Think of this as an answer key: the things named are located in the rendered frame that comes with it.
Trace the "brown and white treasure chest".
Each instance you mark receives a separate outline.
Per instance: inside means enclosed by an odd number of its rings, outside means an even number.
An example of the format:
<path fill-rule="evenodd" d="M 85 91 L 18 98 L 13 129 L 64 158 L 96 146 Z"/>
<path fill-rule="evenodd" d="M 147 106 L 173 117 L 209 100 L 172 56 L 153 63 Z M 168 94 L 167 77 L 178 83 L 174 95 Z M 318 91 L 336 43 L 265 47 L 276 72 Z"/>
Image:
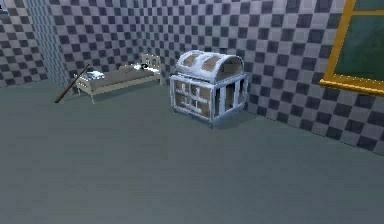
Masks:
<path fill-rule="evenodd" d="M 171 107 L 213 127 L 245 107 L 248 81 L 241 57 L 188 51 L 180 56 L 176 73 L 170 77 Z"/>

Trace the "cream wooden bed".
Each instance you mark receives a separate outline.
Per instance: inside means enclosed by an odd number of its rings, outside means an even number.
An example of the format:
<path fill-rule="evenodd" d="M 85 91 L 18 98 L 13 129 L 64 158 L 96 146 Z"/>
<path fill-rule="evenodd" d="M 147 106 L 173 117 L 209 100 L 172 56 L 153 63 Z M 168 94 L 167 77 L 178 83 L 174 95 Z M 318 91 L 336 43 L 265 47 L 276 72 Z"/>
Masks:
<path fill-rule="evenodd" d="M 133 64 L 122 65 L 118 70 L 102 72 L 104 79 L 86 81 L 79 78 L 76 81 L 78 92 L 85 92 L 90 95 L 92 103 L 95 103 L 94 96 L 134 86 L 154 80 L 162 82 L 161 59 L 159 56 L 151 54 L 141 54 L 141 61 L 136 64 L 148 64 L 150 67 L 159 69 L 160 73 L 150 71 L 138 71 L 133 68 Z"/>

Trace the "grey and white cloth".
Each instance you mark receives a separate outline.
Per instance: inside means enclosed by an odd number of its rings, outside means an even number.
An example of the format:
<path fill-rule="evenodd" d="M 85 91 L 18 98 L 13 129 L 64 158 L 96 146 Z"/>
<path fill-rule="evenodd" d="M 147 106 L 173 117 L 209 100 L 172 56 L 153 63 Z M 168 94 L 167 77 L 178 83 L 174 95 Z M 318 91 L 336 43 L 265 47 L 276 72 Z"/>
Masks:
<path fill-rule="evenodd" d="M 99 71 L 84 72 L 80 75 L 80 78 L 86 81 L 104 79 L 105 74 Z"/>

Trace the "brown baseball bat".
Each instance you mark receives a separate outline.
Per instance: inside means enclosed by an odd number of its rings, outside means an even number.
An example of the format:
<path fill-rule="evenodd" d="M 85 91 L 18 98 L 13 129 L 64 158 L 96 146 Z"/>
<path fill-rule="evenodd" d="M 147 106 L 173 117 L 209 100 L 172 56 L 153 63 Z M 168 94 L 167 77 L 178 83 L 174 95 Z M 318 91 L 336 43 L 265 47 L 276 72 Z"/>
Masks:
<path fill-rule="evenodd" d="M 63 92 L 59 95 L 59 96 L 57 96 L 56 97 L 56 99 L 54 100 L 54 103 L 59 103 L 63 98 L 64 98 L 64 96 L 69 92 L 69 90 L 72 88 L 72 86 L 76 83 L 76 81 L 80 78 L 80 76 L 84 73 L 84 72 L 86 72 L 86 70 L 88 69 L 88 67 L 90 66 L 90 64 L 87 64 L 86 66 L 85 66 L 85 68 L 81 71 L 81 72 L 79 72 L 78 74 L 77 74 L 77 76 L 67 85 L 67 87 L 63 90 Z"/>

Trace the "yellow framed window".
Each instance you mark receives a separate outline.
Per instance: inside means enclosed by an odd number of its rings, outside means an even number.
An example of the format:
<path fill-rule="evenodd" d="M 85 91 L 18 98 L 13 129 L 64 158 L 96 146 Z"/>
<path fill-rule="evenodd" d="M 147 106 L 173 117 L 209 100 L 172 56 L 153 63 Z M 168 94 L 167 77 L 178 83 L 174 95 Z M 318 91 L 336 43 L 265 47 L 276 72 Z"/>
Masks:
<path fill-rule="evenodd" d="M 319 84 L 384 96 L 384 0 L 346 0 Z"/>

